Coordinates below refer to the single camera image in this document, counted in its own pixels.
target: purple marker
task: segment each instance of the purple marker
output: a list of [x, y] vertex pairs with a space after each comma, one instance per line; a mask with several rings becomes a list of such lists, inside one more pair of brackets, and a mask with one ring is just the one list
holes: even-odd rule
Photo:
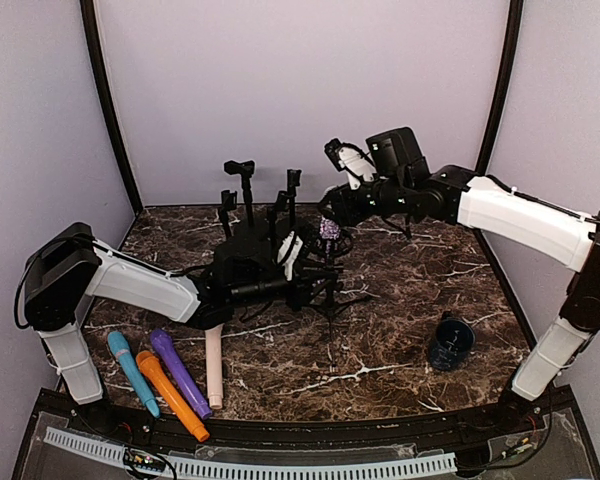
[[189, 375], [178, 353], [173, 348], [173, 340], [167, 332], [161, 329], [156, 329], [149, 336], [151, 345], [154, 350], [160, 355], [162, 361], [167, 365], [167, 368], [173, 375], [178, 388], [189, 402], [189, 405], [196, 411], [202, 420], [206, 420], [212, 414], [211, 408], [200, 389]]

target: teal marker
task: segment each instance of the teal marker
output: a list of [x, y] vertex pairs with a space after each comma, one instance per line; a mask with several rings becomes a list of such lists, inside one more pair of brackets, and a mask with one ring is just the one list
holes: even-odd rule
[[120, 332], [111, 332], [107, 337], [107, 341], [109, 342], [109, 350], [111, 350], [113, 356], [120, 363], [124, 374], [129, 379], [129, 383], [131, 383], [131, 386], [136, 391], [142, 404], [149, 410], [151, 415], [156, 418], [160, 417], [160, 408], [158, 407], [158, 402], [156, 402], [156, 397], [153, 396], [149, 385], [147, 385], [140, 370], [138, 370], [138, 365], [133, 355], [131, 355], [127, 339]]

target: marble table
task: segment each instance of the marble table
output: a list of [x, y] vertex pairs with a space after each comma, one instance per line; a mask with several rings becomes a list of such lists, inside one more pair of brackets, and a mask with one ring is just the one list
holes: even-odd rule
[[[300, 210], [306, 218], [318, 218], [314, 207]], [[435, 221], [412, 230], [408, 242], [380, 220], [350, 229], [355, 248], [343, 259], [345, 287], [339, 299], [361, 294], [373, 299], [336, 319], [333, 340], [326, 319], [310, 309], [294, 313], [281, 302], [248, 323], [236, 318], [226, 324], [225, 408], [216, 416], [368, 420], [495, 402], [528, 353], [522, 330], [470, 230]], [[213, 207], [154, 207], [139, 216], [122, 250], [178, 269], [209, 263], [223, 238]], [[450, 373], [434, 371], [426, 360], [445, 311], [463, 318], [476, 334], [468, 360]], [[205, 391], [202, 332], [152, 312], [97, 300], [83, 331], [113, 402], [141, 407], [107, 349], [107, 334], [123, 332], [137, 352], [150, 348], [149, 333], [155, 328], [172, 335]]]

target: white wall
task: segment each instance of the white wall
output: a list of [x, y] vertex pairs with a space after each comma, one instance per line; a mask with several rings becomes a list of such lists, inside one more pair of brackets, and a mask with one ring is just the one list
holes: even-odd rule
[[11, 314], [26, 258], [74, 221], [117, 244], [132, 211], [91, 74], [79, 2], [0, 2], [0, 480], [38, 390], [39, 337]]
[[[521, 191], [600, 210], [600, 1], [526, 2], [490, 173]], [[537, 334], [571, 275], [524, 247], [490, 237]], [[600, 457], [600, 335], [565, 375]]]
[[256, 201], [287, 168], [301, 200], [343, 181], [323, 154], [415, 129], [432, 169], [473, 166], [491, 104], [506, 0], [99, 0], [101, 35], [143, 201], [212, 203], [257, 162]]

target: dark blue cup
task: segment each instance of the dark blue cup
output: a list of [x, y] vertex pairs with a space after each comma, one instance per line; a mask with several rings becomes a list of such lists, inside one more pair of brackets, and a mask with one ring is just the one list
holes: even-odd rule
[[462, 320], [445, 318], [429, 344], [429, 363], [436, 370], [455, 370], [469, 356], [476, 336]]

